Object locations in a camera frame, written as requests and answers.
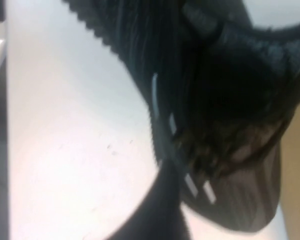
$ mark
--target person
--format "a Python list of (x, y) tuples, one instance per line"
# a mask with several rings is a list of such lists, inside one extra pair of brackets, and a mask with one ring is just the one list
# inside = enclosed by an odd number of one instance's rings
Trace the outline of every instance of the person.
[(109, 239), (189, 239), (181, 201), (233, 231), (267, 226), (281, 138), (300, 104), (300, 23), (261, 26), (238, 0), (64, 1), (126, 65), (162, 162)]

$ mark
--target white table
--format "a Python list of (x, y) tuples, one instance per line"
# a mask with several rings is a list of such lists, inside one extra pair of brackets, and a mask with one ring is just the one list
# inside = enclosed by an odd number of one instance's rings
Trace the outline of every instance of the white table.
[[(10, 239), (105, 239), (157, 174), (146, 106), (60, 0), (7, 6)], [(288, 239), (280, 207), (254, 235), (184, 211), (194, 240)]]

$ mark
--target white stripe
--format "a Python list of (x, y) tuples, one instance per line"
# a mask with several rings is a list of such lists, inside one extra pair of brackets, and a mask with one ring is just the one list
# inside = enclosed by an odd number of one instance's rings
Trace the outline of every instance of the white stripe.
[(173, 113), (170, 114), (169, 125), (170, 125), (170, 130), (174, 135), (177, 132), (177, 126), (176, 126), (175, 116)]
[(203, 190), (205, 191), (206, 196), (208, 197), (211, 204), (215, 204), (217, 201), (217, 197), (215, 195), (214, 190), (211, 187), (210, 181), (206, 181), (203, 184)]
[(152, 107), (153, 107), (153, 113), (154, 118), (158, 120), (159, 118), (159, 106), (158, 106), (158, 99), (157, 99), (157, 79), (158, 74), (155, 73), (152, 76)]
[(185, 177), (184, 177), (184, 181), (185, 183), (188, 185), (188, 188), (190, 189), (192, 195), (196, 198), (197, 195), (198, 195), (198, 189), (194, 183), (194, 181), (191, 179), (190, 175), (187, 174)]
[(159, 167), (159, 169), (161, 169), (161, 167), (162, 167), (162, 159), (159, 159), (159, 161), (158, 161), (158, 167)]

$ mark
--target wooden surface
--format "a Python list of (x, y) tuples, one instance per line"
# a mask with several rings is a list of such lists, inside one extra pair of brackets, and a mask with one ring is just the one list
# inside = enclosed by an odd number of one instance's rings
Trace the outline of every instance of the wooden surface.
[(282, 207), (289, 239), (300, 240), (300, 107), (282, 140)]

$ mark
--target headphone ear cup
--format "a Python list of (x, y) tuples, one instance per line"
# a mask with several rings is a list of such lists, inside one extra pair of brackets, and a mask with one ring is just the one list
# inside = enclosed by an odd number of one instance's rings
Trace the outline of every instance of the headphone ear cup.
[(300, 104), (300, 72), (275, 98), (269, 112), (285, 113), (293, 111)]

